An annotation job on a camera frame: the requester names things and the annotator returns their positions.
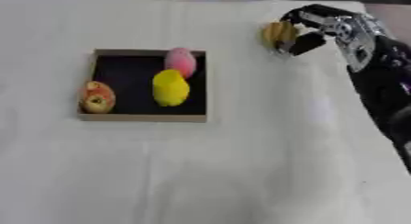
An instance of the pink ball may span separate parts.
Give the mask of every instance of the pink ball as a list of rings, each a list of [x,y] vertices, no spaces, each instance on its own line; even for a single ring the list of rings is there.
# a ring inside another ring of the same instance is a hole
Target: pink ball
[[[187,79],[195,72],[195,57],[186,48],[175,48],[167,53],[165,69],[174,69]]]

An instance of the yellow ball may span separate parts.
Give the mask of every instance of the yellow ball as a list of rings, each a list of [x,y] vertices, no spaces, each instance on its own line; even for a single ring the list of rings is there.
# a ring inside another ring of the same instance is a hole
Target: yellow ball
[[[154,100],[160,106],[179,106],[190,93],[190,85],[176,70],[164,70],[156,74],[152,85]]]

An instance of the fake fruit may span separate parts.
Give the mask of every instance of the fake fruit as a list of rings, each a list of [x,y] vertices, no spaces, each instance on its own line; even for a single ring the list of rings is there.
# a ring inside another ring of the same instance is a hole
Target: fake fruit
[[[184,79],[189,78],[195,72],[196,60],[193,54],[186,48],[175,48],[167,53],[165,69],[177,70]]]
[[[179,106],[190,93],[190,85],[179,71],[164,70],[152,80],[153,97],[160,106]]]
[[[262,44],[268,49],[274,49],[276,42],[294,41],[299,30],[290,22],[272,22],[261,31]]]
[[[88,113],[107,113],[115,103],[116,96],[108,85],[97,81],[91,81],[85,85],[81,105]]]

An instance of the white table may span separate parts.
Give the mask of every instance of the white table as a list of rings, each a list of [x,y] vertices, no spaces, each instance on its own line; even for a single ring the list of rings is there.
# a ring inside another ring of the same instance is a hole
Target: white table
[[[407,223],[409,175],[336,47],[257,41],[307,3],[0,0],[0,223]],[[94,48],[176,46],[207,51],[206,124],[75,117]]]

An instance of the robotic hand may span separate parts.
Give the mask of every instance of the robotic hand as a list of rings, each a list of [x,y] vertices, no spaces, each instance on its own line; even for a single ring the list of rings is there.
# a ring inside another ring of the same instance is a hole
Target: robotic hand
[[[363,105],[411,173],[410,48],[374,17],[329,6],[294,9],[281,23],[286,25],[283,28],[302,24],[315,31],[273,40],[272,47],[279,52],[300,55],[325,44],[325,36],[335,37]]]

